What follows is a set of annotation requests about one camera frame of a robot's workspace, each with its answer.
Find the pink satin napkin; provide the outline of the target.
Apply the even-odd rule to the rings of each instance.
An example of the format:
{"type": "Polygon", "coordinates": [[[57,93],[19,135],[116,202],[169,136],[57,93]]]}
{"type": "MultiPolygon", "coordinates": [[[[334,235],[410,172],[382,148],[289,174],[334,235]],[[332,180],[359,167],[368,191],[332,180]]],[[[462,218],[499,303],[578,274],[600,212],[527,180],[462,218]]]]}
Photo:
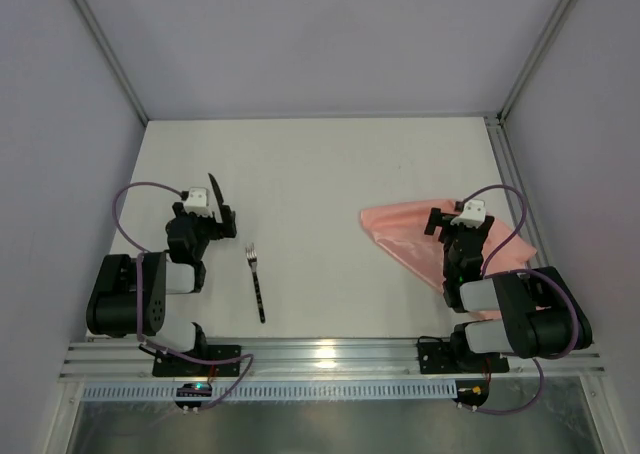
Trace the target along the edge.
{"type": "MultiPolygon", "coordinates": [[[[361,211],[360,222],[376,245],[442,295],[443,244],[437,234],[424,234],[432,208],[452,213],[454,201],[431,199],[368,208],[361,211]]],[[[484,260],[489,263],[488,274],[524,268],[535,256],[536,249],[515,236],[494,258],[489,257],[512,232],[502,220],[494,221],[483,246],[484,260]]]]}

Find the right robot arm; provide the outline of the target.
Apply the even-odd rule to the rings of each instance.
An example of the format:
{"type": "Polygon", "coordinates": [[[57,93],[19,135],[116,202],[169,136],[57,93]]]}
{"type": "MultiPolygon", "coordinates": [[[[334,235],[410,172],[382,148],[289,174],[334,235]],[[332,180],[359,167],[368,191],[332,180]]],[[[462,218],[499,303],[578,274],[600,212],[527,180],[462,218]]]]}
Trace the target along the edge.
{"type": "Polygon", "coordinates": [[[559,271],[546,266],[485,275],[482,250],[494,218],[484,210],[470,217],[461,205],[456,210],[433,208],[424,231],[443,245],[445,302],[457,313],[499,313],[454,327],[448,344],[460,368],[478,369],[504,354],[558,359],[591,347],[591,324],[559,271]]]}

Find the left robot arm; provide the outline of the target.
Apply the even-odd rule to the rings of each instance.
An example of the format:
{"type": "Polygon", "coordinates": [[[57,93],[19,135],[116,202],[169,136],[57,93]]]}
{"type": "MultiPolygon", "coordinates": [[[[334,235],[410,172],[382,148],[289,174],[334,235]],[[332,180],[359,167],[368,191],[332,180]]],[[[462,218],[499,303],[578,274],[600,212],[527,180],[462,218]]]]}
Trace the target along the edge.
{"type": "Polygon", "coordinates": [[[104,257],[86,308],[90,333],[110,338],[134,335],[156,351],[196,364],[209,360],[199,324],[169,312],[166,298],[193,295],[204,287],[203,257],[212,241],[237,235],[236,213],[219,206],[221,218],[196,214],[181,202],[165,227],[167,248],[135,257],[104,257]]]}

